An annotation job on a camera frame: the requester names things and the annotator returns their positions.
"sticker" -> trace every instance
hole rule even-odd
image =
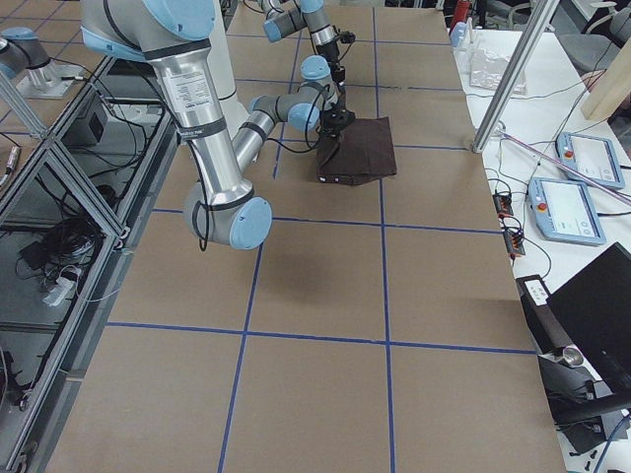
[[[526,289],[528,289],[528,293],[532,297],[532,300],[535,304],[547,304],[548,293],[545,292],[545,289],[543,288],[539,280],[526,281]]]
[[[203,71],[165,76],[169,99],[177,113],[196,111],[203,106],[212,106],[210,86]]]

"dark brown fabric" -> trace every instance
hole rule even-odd
[[[316,159],[320,182],[359,185],[396,174],[389,119],[358,118],[339,140],[324,138]]]

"clear plastic bag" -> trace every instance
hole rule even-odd
[[[475,49],[471,55],[469,85],[491,91],[496,90],[510,60],[510,56],[499,56],[486,49]],[[520,74],[514,92],[516,94],[526,93],[526,75],[524,71]]]

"robotic arm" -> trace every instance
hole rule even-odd
[[[336,137],[339,132],[355,121],[355,113],[346,108],[346,70],[340,64],[339,44],[352,44],[355,34],[341,32],[333,26],[324,10],[323,0],[301,0],[289,11],[281,8],[289,0],[258,0],[258,6],[267,19],[263,29],[270,42],[308,28],[312,44],[318,55],[326,59],[331,77],[339,95],[337,103],[321,116],[321,133]]]
[[[38,91],[45,92],[61,83],[59,71],[33,31],[22,27],[4,30],[0,33],[0,72],[11,80],[25,69]]]
[[[231,140],[212,79],[208,39],[216,21],[209,0],[83,0],[85,44],[104,54],[146,61],[189,143],[200,174],[184,216],[191,231],[238,249],[259,246],[267,237],[269,204],[254,197],[242,171],[257,155],[276,123],[312,129],[319,111],[338,102],[327,61],[308,58],[305,83],[296,94],[260,97]]]

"light blue joint cap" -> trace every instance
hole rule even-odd
[[[230,246],[253,249],[262,244],[272,226],[272,209],[265,199],[254,197],[237,212],[230,228]]]
[[[324,0],[301,0],[300,11],[303,13],[314,13],[324,6]]]
[[[11,69],[6,64],[2,64],[1,62],[0,62],[0,72],[2,72],[5,76],[7,76],[9,80],[15,79],[16,76],[18,75],[16,71]]]
[[[258,96],[252,99],[252,101],[249,103],[249,107],[247,108],[248,113],[252,113],[254,111],[254,108],[256,107],[256,103],[258,102],[258,99],[260,99],[261,97],[263,96]]]
[[[309,56],[300,66],[300,73],[306,81],[318,81],[331,73],[322,56]]]
[[[287,121],[299,131],[313,130],[319,119],[319,110],[311,103],[297,103],[289,109]]]
[[[7,39],[11,39],[13,41],[17,41],[19,39],[37,39],[37,35],[30,28],[26,27],[13,27],[7,28],[2,32],[2,35]]]
[[[274,20],[267,20],[263,23],[263,30],[269,42],[278,42],[283,38]]]
[[[215,5],[211,0],[142,0],[142,3],[160,25],[182,39],[206,39],[215,26]]]
[[[129,47],[126,44],[120,44],[119,42],[107,39],[99,34],[92,33],[90,30],[81,27],[81,33],[83,33],[83,42],[90,49],[112,56],[117,59],[127,59],[129,61],[145,62],[145,55],[142,51]]]

